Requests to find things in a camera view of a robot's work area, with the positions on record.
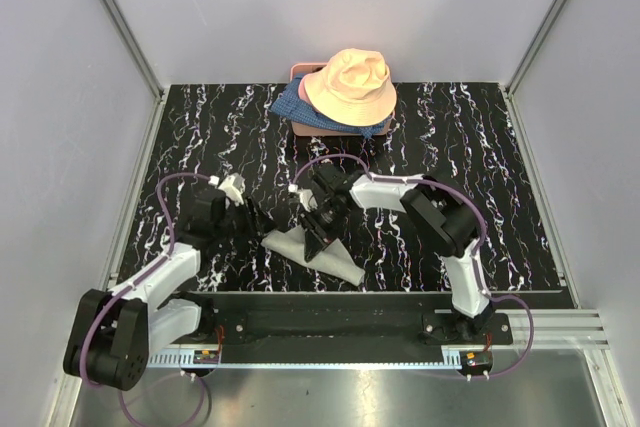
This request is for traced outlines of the grey cloth napkin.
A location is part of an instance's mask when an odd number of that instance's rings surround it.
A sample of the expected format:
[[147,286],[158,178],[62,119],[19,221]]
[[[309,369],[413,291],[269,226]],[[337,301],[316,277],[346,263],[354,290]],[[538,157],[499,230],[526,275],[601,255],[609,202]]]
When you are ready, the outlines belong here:
[[266,235],[261,245],[284,258],[306,267],[360,286],[364,281],[365,270],[356,265],[350,253],[340,240],[332,242],[312,260],[304,259],[304,230],[296,226],[286,232],[274,230]]

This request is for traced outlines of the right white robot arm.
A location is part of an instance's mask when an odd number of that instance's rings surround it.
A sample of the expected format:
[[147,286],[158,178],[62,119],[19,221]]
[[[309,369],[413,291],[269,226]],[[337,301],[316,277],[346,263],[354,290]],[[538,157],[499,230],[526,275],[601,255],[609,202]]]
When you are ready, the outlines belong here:
[[346,174],[331,164],[313,175],[313,189],[296,184],[289,192],[304,212],[304,260],[309,262],[338,238],[338,221],[359,209],[404,213],[422,244],[443,259],[452,292],[452,313],[441,326],[446,340],[476,343],[490,330],[494,308],[483,281],[478,250],[486,236],[478,209],[455,188],[430,175]]

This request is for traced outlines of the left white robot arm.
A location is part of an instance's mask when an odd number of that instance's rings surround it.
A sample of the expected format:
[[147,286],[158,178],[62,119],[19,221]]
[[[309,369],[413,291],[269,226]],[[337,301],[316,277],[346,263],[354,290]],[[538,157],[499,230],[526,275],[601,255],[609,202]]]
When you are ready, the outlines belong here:
[[188,336],[196,343],[215,333],[212,306],[178,288],[211,261],[227,240],[256,242],[276,227],[249,196],[208,187],[178,217],[175,244],[129,279],[80,299],[63,357],[66,374],[92,385],[133,388],[149,358]]

